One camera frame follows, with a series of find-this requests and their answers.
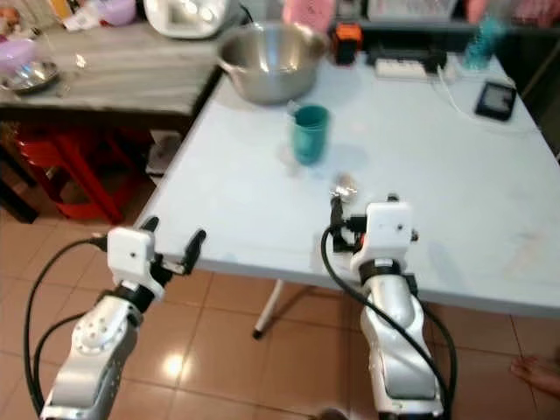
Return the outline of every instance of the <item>red stool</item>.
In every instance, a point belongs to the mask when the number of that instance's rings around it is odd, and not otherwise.
[[[117,224],[123,220],[119,207],[131,198],[136,186],[146,180],[145,175],[115,142],[112,134],[105,131],[22,127],[17,133],[17,144],[37,182],[68,218],[93,219],[104,216],[110,223]],[[132,171],[113,193],[105,190],[95,174],[95,169],[108,163],[123,164]],[[45,173],[48,168],[55,169],[51,177]],[[90,199],[89,203],[63,202],[60,192],[69,179],[73,179],[84,190]]]

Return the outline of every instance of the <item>white cable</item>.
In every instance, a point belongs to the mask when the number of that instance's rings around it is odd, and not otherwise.
[[[449,89],[449,86],[447,85],[447,82],[445,81],[444,70],[441,68],[441,66],[437,66],[437,75],[439,76],[439,81],[441,82],[441,85],[443,86],[444,91],[447,93],[447,96],[449,97],[451,105],[455,108],[455,110],[462,117],[466,118],[471,123],[475,123],[475,124],[480,125],[482,127],[486,127],[488,129],[492,129],[492,130],[502,131],[502,132],[505,132],[505,133],[521,134],[521,133],[541,132],[537,127],[532,128],[532,129],[510,129],[509,127],[501,127],[500,125],[497,125],[496,123],[481,120],[481,119],[477,118],[476,116],[473,116],[473,115],[465,112],[455,102],[455,98],[453,97],[452,91]]]
[[[496,81],[499,81],[500,83],[504,83],[511,86],[512,88],[515,88],[515,80],[513,80],[505,73],[495,72],[491,70],[490,71],[485,70],[484,72],[476,72],[476,73],[472,73],[472,72],[464,73],[458,70],[457,68],[455,68],[455,71],[457,72],[458,79],[460,81],[462,80],[485,81],[489,77],[492,77],[492,75],[494,75],[496,76]]]

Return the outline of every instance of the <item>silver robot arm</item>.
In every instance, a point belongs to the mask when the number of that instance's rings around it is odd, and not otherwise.
[[[341,211],[331,223],[345,223]],[[411,293],[405,255],[417,240],[412,211],[396,196],[371,203],[364,216],[351,218],[346,226],[356,243],[347,245],[340,232],[333,234],[337,252],[353,252],[350,269],[360,278],[367,300],[392,318],[423,350],[430,351],[422,335],[424,311]],[[439,418],[444,414],[441,389],[430,366],[404,337],[372,309],[364,307],[361,330],[370,347],[369,370],[374,402],[380,419]]]
[[[45,400],[41,419],[109,417],[143,313],[152,301],[163,298],[174,273],[191,273],[205,238],[200,230],[186,247],[183,261],[170,263],[155,253],[150,231],[117,227],[108,233],[108,266],[116,288],[104,292],[74,327],[70,354]]]

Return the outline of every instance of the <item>metal bowl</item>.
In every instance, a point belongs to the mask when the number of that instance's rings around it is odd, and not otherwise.
[[[241,96],[256,103],[279,103],[313,86],[327,44],[326,35],[306,26],[254,23],[228,32],[218,55]]]

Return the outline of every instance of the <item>white appliance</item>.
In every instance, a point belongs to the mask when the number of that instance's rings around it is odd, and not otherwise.
[[[458,0],[368,0],[369,20],[450,20]]]
[[[170,38],[212,37],[240,13],[237,0],[143,0],[146,17]]]

